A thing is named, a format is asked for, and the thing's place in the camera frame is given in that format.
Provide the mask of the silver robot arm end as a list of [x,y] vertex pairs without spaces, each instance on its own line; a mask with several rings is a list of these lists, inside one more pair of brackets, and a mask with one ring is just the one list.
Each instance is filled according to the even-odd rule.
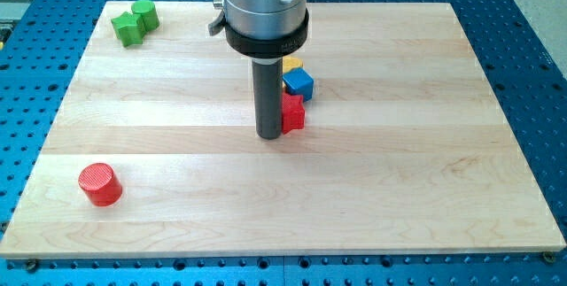
[[213,0],[219,16],[209,35],[224,32],[237,52],[263,65],[298,50],[307,39],[307,0]]

